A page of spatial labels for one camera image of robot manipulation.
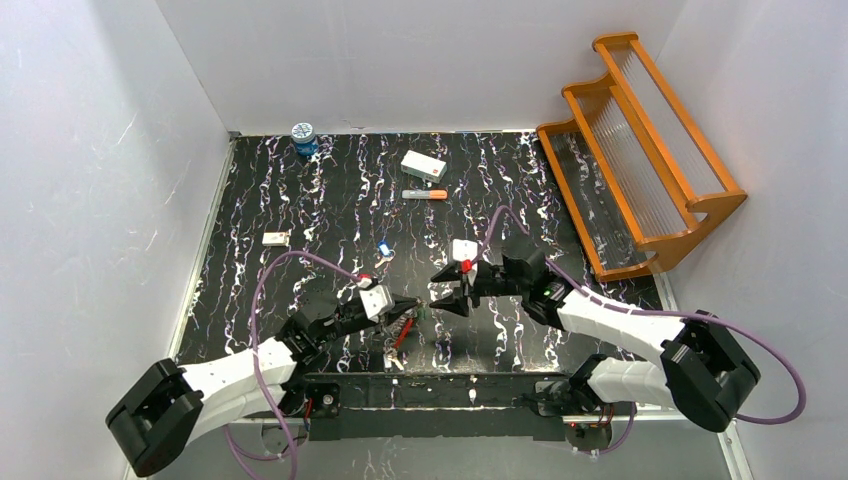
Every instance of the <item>blue jar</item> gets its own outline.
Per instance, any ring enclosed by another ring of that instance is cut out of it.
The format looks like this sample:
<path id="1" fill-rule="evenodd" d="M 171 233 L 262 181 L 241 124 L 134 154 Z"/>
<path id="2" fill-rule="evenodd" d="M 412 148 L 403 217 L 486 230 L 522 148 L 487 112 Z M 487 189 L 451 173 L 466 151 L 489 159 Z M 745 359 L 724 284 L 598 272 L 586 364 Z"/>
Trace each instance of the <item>blue jar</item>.
<path id="1" fill-rule="evenodd" d="M 292 141 L 297 153 L 308 157 L 318 152 L 318 139 L 315 130 L 308 123 L 298 123 L 292 128 Z"/>

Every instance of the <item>marker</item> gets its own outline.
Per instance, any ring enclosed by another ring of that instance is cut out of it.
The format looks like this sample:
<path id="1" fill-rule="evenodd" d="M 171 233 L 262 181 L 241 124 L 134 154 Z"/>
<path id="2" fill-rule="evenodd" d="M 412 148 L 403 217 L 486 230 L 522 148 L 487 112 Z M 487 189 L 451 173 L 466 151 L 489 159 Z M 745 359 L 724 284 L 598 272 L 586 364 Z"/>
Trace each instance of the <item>marker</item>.
<path id="1" fill-rule="evenodd" d="M 377 250 L 379 250 L 380 255 L 382 255 L 384 257 L 391 257 L 392 255 L 395 254 L 395 252 L 391 248 L 389 248 L 389 244 L 386 243 L 385 240 L 383 240 L 383 241 L 381 241 L 380 243 L 377 244 Z"/>
<path id="2" fill-rule="evenodd" d="M 400 196 L 408 200 L 446 200 L 447 190 L 404 190 Z"/>

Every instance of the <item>orange marker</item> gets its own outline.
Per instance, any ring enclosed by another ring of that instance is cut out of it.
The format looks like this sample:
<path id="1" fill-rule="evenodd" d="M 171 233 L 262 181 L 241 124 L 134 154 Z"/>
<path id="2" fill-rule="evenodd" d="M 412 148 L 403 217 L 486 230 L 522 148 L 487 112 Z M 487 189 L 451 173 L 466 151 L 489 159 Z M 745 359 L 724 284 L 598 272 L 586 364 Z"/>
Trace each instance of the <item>orange marker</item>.
<path id="1" fill-rule="evenodd" d="M 400 196 L 409 200 L 447 200 L 447 190 L 404 190 Z"/>

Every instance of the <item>red object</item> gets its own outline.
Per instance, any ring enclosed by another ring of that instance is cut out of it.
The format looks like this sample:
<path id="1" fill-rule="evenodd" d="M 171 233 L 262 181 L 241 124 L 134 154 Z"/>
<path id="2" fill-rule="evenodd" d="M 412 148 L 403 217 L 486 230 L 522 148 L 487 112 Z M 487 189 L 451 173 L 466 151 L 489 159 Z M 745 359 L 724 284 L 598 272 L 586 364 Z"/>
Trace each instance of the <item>red object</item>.
<path id="1" fill-rule="evenodd" d="M 406 325 L 403 326 L 403 330 L 400 331 L 400 335 L 398 335 L 397 341 L 395 341 L 395 350 L 400 348 L 401 342 L 406 338 L 406 334 L 409 333 L 409 329 L 412 328 L 412 324 L 415 323 L 415 320 L 409 319 L 406 321 Z"/>
<path id="2" fill-rule="evenodd" d="M 303 414 L 303 419 L 307 420 L 309 418 L 309 414 L 312 413 L 312 399 L 309 399 L 309 403 L 306 404 L 306 413 Z"/>

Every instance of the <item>white block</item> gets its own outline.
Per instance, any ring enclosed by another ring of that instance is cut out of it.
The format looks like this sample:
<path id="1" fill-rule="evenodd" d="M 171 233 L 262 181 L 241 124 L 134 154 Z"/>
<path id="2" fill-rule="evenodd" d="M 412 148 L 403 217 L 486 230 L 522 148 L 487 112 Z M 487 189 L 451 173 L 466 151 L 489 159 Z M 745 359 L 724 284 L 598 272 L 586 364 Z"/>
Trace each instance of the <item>white block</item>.
<path id="1" fill-rule="evenodd" d="M 402 172 L 433 183 L 442 181 L 442 176 L 445 174 L 445 166 L 445 162 L 441 160 L 436 160 L 435 158 L 413 152 L 412 150 L 406 152 L 403 161 L 400 162 Z"/>
<path id="2" fill-rule="evenodd" d="M 262 245 L 266 247 L 288 247 L 289 232 L 265 232 L 262 234 Z"/>

